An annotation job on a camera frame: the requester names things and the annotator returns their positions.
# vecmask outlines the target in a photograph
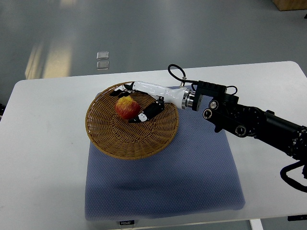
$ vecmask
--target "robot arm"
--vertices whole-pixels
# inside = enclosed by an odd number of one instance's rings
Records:
[[[176,77],[171,67],[180,69],[183,79]],[[299,126],[290,121],[275,116],[274,112],[262,111],[256,107],[238,104],[239,98],[235,96],[235,86],[224,86],[204,81],[186,80],[182,68],[177,65],[168,66],[169,73],[181,81],[181,88],[170,89],[142,81],[135,81],[116,88],[111,96],[125,96],[133,92],[141,92],[152,96],[156,101],[144,109],[130,123],[148,121],[164,110],[164,103],[173,103],[179,109],[186,107],[198,111],[203,96],[212,97],[207,109],[203,111],[203,118],[215,125],[215,132],[222,129],[237,137],[254,137],[298,160],[295,164],[281,170],[281,178],[295,189],[307,192],[307,186],[289,178],[286,173],[295,168],[304,166],[302,174],[307,179],[307,127]],[[193,91],[183,87],[186,82],[192,83]],[[236,92],[226,93],[227,88],[234,87]]]

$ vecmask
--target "woven basket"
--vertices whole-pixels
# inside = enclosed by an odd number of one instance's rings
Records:
[[[111,157],[125,160],[146,158],[163,150],[173,140],[178,129],[178,111],[175,105],[166,103],[165,110],[150,121],[128,123],[115,112],[118,98],[109,96],[116,87],[125,83],[109,87],[96,96],[86,113],[86,132],[91,142]],[[155,101],[141,93],[132,93],[131,97],[141,110]]]

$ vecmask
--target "white table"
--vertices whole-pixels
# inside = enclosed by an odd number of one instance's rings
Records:
[[[307,125],[307,79],[294,62],[185,72],[191,80],[235,85],[240,104],[270,109],[279,117]],[[93,224],[84,218],[90,143],[84,120],[97,93],[125,81],[179,85],[167,70],[24,80],[15,85],[0,122],[0,229],[84,230],[99,224],[102,229],[119,228],[113,221]],[[227,138],[246,200],[243,209],[143,219],[134,228],[307,213],[307,194],[279,176],[281,168],[295,160],[253,138],[229,133]],[[290,175],[302,178],[301,170]]]

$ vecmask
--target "apple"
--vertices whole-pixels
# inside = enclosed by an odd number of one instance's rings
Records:
[[[123,119],[136,117],[140,110],[140,105],[130,96],[119,98],[115,104],[116,113]]]

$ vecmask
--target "concrete floor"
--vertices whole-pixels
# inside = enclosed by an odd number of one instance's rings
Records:
[[[160,70],[171,63],[291,60],[307,75],[306,13],[278,11],[271,0],[1,0],[0,103],[20,80]],[[109,70],[96,70],[98,51],[109,51]],[[264,230],[307,228],[307,221],[286,218],[262,222]],[[198,228],[250,226],[190,227]]]

